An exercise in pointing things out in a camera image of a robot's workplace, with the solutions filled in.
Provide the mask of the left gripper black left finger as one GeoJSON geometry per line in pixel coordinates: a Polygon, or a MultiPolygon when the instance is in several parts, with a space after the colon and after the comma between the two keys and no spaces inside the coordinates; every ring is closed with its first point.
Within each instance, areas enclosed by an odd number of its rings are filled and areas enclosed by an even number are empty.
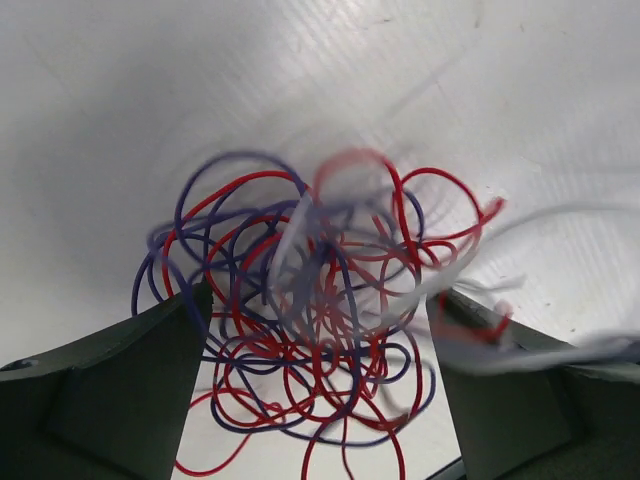
{"type": "Polygon", "coordinates": [[[2,478],[170,478],[203,349],[176,295],[5,365],[2,478]]]}

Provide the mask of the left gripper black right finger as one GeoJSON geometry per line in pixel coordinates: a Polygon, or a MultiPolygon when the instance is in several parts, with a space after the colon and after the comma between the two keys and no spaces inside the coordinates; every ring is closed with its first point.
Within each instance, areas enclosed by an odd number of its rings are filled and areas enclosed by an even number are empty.
{"type": "Polygon", "coordinates": [[[436,478],[638,478],[637,345],[613,361],[540,372],[440,370],[461,457],[436,478]]]}

